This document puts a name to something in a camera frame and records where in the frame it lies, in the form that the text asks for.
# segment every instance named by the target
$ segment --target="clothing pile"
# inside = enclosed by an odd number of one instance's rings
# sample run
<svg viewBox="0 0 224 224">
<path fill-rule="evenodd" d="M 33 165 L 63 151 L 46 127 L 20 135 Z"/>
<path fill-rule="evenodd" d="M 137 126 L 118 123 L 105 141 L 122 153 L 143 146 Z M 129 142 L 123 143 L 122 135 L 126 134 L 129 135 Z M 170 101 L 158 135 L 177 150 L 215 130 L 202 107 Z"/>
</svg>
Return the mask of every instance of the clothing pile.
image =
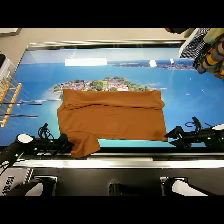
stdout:
<svg viewBox="0 0 224 224">
<path fill-rule="evenodd" d="M 100 150 L 98 138 L 168 141 L 161 91 L 87 92 L 64 89 L 60 132 L 73 143 L 72 157 Z"/>
<path fill-rule="evenodd" d="M 189 28 L 185 37 L 179 57 L 194 58 L 200 74 L 209 72 L 224 79 L 224 28 Z"/>
</svg>

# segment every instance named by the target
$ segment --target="island image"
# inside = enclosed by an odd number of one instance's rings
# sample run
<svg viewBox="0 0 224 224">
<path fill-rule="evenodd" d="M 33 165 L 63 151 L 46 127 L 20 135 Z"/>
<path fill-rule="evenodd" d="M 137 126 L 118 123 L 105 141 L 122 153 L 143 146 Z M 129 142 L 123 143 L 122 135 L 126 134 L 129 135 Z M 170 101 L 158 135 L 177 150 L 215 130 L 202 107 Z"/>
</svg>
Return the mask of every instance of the island image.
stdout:
<svg viewBox="0 0 224 224">
<path fill-rule="evenodd" d="M 53 92 L 62 94 L 63 89 L 83 90 L 83 91 L 147 91 L 148 85 L 141 85 L 128 81 L 123 77 L 105 77 L 103 80 L 72 80 L 56 84 Z"/>
</svg>

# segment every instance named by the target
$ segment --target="black and white striped fabric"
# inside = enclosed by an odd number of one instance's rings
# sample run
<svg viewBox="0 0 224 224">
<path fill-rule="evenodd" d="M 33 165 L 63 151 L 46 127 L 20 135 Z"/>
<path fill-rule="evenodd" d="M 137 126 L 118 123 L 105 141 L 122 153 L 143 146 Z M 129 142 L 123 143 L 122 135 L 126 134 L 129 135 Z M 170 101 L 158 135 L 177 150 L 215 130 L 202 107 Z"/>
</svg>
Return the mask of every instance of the black and white striped fabric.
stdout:
<svg viewBox="0 0 224 224">
<path fill-rule="evenodd" d="M 191 42 L 183 49 L 180 58 L 196 58 L 203 49 L 203 38 L 211 28 L 199 28 Z"/>
</svg>

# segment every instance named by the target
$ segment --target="folded shirt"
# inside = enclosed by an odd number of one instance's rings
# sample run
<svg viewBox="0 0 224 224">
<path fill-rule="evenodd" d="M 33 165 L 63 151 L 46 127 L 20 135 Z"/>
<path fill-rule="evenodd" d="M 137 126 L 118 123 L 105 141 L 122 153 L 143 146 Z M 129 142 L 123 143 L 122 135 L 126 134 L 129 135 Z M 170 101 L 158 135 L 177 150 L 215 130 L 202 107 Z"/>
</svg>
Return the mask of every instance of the folded shirt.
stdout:
<svg viewBox="0 0 224 224">
<path fill-rule="evenodd" d="M 167 141 L 161 91 L 87 92 L 64 89 L 61 133 L 80 158 L 100 150 L 97 138 Z"/>
</svg>

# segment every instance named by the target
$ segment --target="orange-brown fabric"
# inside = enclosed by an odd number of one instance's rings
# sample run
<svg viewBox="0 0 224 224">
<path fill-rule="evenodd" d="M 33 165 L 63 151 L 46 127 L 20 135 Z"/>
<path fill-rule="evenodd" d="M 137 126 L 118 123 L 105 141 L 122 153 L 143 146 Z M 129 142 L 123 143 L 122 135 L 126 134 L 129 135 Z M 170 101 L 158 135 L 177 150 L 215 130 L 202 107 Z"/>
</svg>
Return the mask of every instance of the orange-brown fabric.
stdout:
<svg viewBox="0 0 224 224">
<path fill-rule="evenodd" d="M 100 150 L 97 138 L 167 141 L 161 91 L 86 92 L 64 89 L 58 108 L 61 133 L 74 143 L 72 156 Z"/>
</svg>

